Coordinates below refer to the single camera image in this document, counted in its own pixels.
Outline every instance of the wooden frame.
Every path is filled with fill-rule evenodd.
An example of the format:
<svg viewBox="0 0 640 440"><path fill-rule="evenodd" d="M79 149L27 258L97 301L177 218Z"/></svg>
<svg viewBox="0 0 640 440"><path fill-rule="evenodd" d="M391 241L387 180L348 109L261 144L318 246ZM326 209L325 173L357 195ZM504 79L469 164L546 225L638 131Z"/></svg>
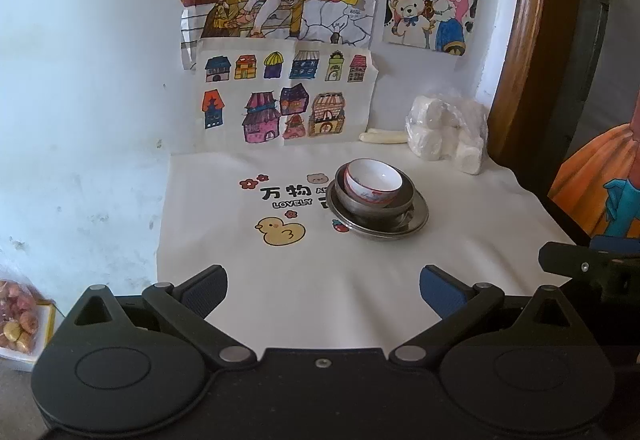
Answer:
<svg viewBox="0 0 640 440"><path fill-rule="evenodd" d="M579 0L518 0L489 115L488 152L516 175L541 141L571 51Z"/></svg>

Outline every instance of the drawing of houses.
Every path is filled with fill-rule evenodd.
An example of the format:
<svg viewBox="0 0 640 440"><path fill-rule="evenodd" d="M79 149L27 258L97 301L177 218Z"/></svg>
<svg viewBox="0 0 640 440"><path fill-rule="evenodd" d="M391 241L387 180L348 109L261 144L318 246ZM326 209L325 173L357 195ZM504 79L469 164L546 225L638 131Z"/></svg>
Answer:
<svg viewBox="0 0 640 440"><path fill-rule="evenodd" d="M253 54L240 56L236 61L236 79L254 79L255 64L255 56Z"/></svg>
<svg viewBox="0 0 640 440"><path fill-rule="evenodd" d="M273 79L280 77L283 62L284 58L279 52L272 52L268 55L267 59L264 60L264 78Z"/></svg>
<svg viewBox="0 0 640 440"><path fill-rule="evenodd" d="M216 56L207 61L205 69L207 70L207 83L227 81L231 72L231 63L229 63L227 56Z"/></svg>
<svg viewBox="0 0 640 440"><path fill-rule="evenodd" d="M300 50L291 67L289 79L313 79L316 77L320 52L318 50Z"/></svg>
<svg viewBox="0 0 640 440"><path fill-rule="evenodd" d="M351 61L349 70L349 83L364 81L364 73L367 71L367 57L356 54Z"/></svg>
<svg viewBox="0 0 640 440"><path fill-rule="evenodd" d="M213 128L222 124L222 109L225 104L222 102L220 92L209 90L204 93L202 100L202 111L204 112L204 127Z"/></svg>
<svg viewBox="0 0 640 440"><path fill-rule="evenodd" d="M299 114L290 115L287 118L287 128L282 134L282 138L286 141L289 139L298 139L306 135L305 122Z"/></svg>
<svg viewBox="0 0 640 440"><path fill-rule="evenodd" d="M283 88L280 93L280 112L282 115L306 112L309 104L309 94L306 93L302 83L292 88Z"/></svg>
<svg viewBox="0 0 640 440"><path fill-rule="evenodd" d="M342 77L342 65L344 64L344 56L336 50L329 56L329 67L326 69L325 81L339 81Z"/></svg>
<svg viewBox="0 0 640 440"><path fill-rule="evenodd" d="M254 92L246 104L242 121L244 140L249 144L265 143L280 134L280 113L276 110L273 92Z"/></svg>
<svg viewBox="0 0 640 440"><path fill-rule="evenodd" d="M309 117L309 137L340 133L344 126L344 106L342 92L318 94Z"/></svg>

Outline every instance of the orange cartoon poster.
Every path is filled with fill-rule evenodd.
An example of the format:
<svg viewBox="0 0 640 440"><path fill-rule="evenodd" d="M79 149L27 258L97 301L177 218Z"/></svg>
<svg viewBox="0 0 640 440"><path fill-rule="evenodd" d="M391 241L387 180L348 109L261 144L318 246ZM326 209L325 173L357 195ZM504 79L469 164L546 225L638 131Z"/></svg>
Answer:
<svg viewBox="0 0 640 440"><path fill-rule="evenodd" d="M640 237L640 95L631 121L564 161L549 198L589 236Z"/></svg>

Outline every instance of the white tablecloth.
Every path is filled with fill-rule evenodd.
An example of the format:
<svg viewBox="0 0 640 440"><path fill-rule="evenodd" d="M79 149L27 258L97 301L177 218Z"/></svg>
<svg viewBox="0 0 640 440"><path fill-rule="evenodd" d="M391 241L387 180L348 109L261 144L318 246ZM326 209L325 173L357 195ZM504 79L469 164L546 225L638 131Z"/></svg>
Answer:
<svg viewBox="0 0 640 440"><path fill-rule="evenodd" d="M332 177L358 157L383 160L412 178L431 212L419 234L373 242L334 230L334 216L317 193L321 186L306 176ZM269 180L258 182L258 175ZM244 179L258 185L243 189ZM286 190L298 184L312 195ZM276 209L274 197L263 200L260 189L267 187L280 188L278 202L313 202ZM297 216L288 219L287 209ZM255 229L265 217L303 224L306 234L296 243L270 246ZM507 294L530 295L541 284L564 281L538 265L538 250L550 240L570 243L513 173L491 161L481 175L469 176L448 161L424 162L404 144L199 153L171 160L158 279L177 285L209 265L223 265L228 293L207 320L258 355L270 346L380 346L388 352L438 321L420 297L423 266L435 264L468 285L489 281Z"/></svg>

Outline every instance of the white wall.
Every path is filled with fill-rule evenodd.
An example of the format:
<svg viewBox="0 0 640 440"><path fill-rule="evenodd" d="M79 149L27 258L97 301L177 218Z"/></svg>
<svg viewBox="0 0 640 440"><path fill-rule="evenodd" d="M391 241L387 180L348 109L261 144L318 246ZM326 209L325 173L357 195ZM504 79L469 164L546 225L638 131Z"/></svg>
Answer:
<svg viewBox="0 0 640 440"><path fill-rule="evenodd" d="M427 90L480 84L490 100L511 3L481 0L462 58L376 30L372 124L401 127ZM193 147L181 11L178 0L0 2L0 274L21 273L63 311L92 283L134 293L155 280L168 154Z"/></svg>

